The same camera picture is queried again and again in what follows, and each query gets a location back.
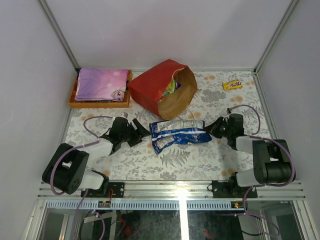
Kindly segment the blue Doritos chip bag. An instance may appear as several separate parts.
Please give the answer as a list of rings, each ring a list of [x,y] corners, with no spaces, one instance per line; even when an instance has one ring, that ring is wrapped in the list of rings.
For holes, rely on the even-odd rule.
[[[188,145],[208,143],[212,137],[205,130],[203,120],[168,120],[149,124],[151,143],[155,153],[173,144]]]

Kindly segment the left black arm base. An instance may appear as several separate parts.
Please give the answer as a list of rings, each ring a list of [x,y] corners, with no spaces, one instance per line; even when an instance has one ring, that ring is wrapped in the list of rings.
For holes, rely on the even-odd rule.
[[[86,198],[123,198],[124,193],[124,182],[107,182],[97,190],[89,189]]]

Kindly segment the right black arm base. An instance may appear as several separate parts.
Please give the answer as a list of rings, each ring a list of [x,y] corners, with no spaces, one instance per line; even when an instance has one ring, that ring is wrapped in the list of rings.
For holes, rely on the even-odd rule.
[[[236,174],[237,172],[232,173],[228,181],[212,180],[207,186],[207,191],[212,192],[216,199],[243,198],[249,187],[239,186]]]

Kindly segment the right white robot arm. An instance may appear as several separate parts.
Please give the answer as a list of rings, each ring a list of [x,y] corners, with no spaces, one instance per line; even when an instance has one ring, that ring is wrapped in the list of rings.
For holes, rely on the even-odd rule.
[[[252,168],[229,177],[227,189],[231,196],[240,197],[246,187],[284,187],[295,180],[296,170],[287,142],[246,135],[241,114],[219,117],[204,130],[217,139],[226,138],[231,149],[252,155]]]

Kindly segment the yellow M&M candy packet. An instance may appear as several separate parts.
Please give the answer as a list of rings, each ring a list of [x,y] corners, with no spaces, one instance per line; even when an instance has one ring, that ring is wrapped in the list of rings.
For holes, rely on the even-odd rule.
[[[225,91],[234,90],[234,89],[241,89],[242,87],[243,87],[243,85],[242,85],[241,81],[238,79],[222,83],[222,88]]]

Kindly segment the red brown paper bag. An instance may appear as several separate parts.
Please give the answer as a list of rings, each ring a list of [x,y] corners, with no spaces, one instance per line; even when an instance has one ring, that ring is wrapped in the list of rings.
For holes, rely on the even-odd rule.
[[[175,94],[166,95],[158,103],[171,80],[178,76],[181,87]],[[198,91],[196,78],[191,69],[172,59],[167,59],[127,84],[132,99],[151,113],[164,120],[172,120],[190,105]]]

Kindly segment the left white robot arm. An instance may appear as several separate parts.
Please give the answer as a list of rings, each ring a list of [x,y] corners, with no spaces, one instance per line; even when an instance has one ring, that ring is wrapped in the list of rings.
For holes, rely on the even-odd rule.
[[[117,152],[123,143],[133,147],[151,133],[137,119],[125,116],[112,119],[111,127],[95,140],[78,146],[62,143],[58,146],[42,174],[42,181],[59,196],[82,190],[86,197],[105,197],[112,194],[109,177],[96,170],[87,170],[89,161]]]

